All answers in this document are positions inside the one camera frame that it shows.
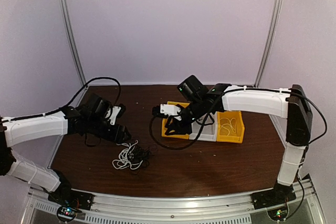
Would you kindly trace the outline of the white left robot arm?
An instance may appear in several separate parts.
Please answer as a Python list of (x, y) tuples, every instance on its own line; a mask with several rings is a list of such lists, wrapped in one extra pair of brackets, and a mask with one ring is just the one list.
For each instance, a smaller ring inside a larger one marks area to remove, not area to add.
[(116, 123), (125, 112), (123, 104), (112, 105), (92, 94), (76, 108), (65, 105), (55, 112), (1, 119), (1, 175), (13, 176), (40, 186), (64, 205), (76, 197), (68, 179), (59, 171), (46, 169), (17, 155), (13, 146), (49, 136), (79, 134), (122, 144), (131, 139), (125, 126)]

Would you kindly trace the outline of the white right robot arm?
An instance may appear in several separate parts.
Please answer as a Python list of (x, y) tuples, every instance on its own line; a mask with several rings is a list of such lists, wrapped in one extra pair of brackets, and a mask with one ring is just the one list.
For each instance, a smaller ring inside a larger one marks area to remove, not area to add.
[(194, 75), (178, 85), (188, 106), (161, 104), (159, 112), (167, 118), (168, 134), (190, 134), (192, 124), (217, 112), (245, 111), (278, 116), (287, 120), (286, 145), (273, 189), (272, 203), (279, 204), (292, 192), (292, 184), (309, 148), (312, 111), (302, 86), (289, 89), (259, 89), (218, 83), (203, 85)]

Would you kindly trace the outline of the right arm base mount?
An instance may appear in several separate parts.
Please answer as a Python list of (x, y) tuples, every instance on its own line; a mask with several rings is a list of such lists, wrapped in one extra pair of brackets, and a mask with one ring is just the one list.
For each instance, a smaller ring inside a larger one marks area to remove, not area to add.
[(274, 189), (264, 190), (251, 195), (254, 209), (266, 209), (267, 215), (272, 221), (285, 221), (289, 216), (290, 201), (296, 200), (296, 194), (291, 191), (282, 193)]

